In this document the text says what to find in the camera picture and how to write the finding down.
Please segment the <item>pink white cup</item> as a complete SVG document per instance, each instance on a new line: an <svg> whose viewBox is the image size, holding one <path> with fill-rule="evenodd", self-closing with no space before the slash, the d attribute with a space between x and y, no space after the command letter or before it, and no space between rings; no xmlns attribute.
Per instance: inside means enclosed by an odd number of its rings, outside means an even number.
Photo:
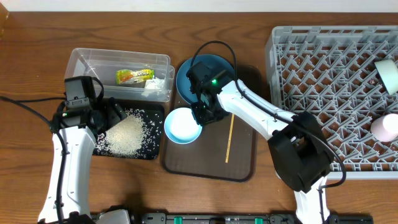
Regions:
<svg viewBox="0 0 398 224"><path fill-rule="evenodd" d="M397 137L397 114L387 114L373 121L371 133L381 142L391 142Z"/></svg>

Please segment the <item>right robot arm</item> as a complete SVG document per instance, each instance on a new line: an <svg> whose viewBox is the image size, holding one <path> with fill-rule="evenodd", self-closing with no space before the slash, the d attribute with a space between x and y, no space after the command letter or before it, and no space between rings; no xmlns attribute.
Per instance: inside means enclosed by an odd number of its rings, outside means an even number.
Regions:
<svg viewBox="0 0 398 224"><path fill-rule="evenodd" d="M215 72L204 63L187 74L195 121L205 126L233 114L263 136L278 177L294 191L296 217L302 223L324 223L330 216L322 187L333 162L317 119L308 112L284 111L251 91L236 74Z"/></svg>

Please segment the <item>green orange snack wrapper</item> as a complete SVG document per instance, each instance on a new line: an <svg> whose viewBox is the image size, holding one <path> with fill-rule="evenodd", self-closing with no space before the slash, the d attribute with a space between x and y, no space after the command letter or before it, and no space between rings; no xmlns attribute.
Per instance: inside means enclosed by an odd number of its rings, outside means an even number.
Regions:
<svg viewBox="0 0 398 224"><path fill-rule="evenodd" d="M153 79L155 76L154 70L141 69L141 70L118 70L116 72L116 83L118 85L129 85L135 83L142 83L147 80Z"/></svg>

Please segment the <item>mint green bowl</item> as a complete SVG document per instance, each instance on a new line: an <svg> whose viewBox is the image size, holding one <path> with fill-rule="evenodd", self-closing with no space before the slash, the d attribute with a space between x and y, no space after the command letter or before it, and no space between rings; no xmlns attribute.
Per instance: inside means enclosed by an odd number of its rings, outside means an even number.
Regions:
<svg viewBox="0 0 398 224"><path fill-rule="evenodd" d="M397 65L393 60L381 60L374 63L382 83L389 95L397 93Z"/></svg>

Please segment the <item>dark blue plate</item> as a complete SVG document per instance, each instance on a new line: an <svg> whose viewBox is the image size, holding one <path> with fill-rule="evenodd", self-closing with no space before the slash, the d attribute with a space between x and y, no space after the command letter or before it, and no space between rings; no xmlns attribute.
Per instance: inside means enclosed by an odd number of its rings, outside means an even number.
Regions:
<svg viewBox="0 0 398 224"><path fill-rule="evenodd" d="M190 81L186 76L188 70L190 69L191 61L192 58L182 63L177 72L177 77L176 77L177 90L180 96L188 104L192 104L198 101L197 96L190 91ZM221 72L222 70L227 70L232 74L234 74L233 66L227 60L218 55L213 55L213 54L198 55L195 58L194 64L198 62L204 63L208 68L210 68L214 72Z"/></svg>

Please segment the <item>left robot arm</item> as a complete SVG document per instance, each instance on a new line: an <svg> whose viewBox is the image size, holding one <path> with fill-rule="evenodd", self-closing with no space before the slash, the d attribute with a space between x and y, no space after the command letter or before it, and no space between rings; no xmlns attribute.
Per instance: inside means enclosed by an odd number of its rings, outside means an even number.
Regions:
<svg viewBox="0 0 398 224"><path fill-rule="evenodd" d="M90 220L88 185L90 164L99 135L127 115L104 93L95 92L95 77L65 79L66 98L50 122L53 134L53 164L49 190L39 223L80 223Z"/></svg>

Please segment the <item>light blue bowl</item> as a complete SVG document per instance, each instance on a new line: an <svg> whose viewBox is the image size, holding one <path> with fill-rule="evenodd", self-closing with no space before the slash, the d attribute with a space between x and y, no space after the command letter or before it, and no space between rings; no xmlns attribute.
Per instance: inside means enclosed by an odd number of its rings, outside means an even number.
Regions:
<svg viewBox="0 0 398 224"><path fill-rule="evenodd" d="M164 131L172 142L189 144L199 137L202 126L195 121L191 108L177 108L167 115Z"/></svg>

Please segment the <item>white tissue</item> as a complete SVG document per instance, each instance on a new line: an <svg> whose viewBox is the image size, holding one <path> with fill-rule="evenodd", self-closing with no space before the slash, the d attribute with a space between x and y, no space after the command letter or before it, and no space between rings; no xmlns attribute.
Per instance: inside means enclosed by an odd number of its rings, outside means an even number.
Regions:
<svg viewBox="0 0 398 224"><path fill-rule="evenodd" d="M161 91L164 90L165 80L160 78L154 78L151 80L147 80L144 91L142 92L142 96L148 97L151 94L158 95Z"/></svg>

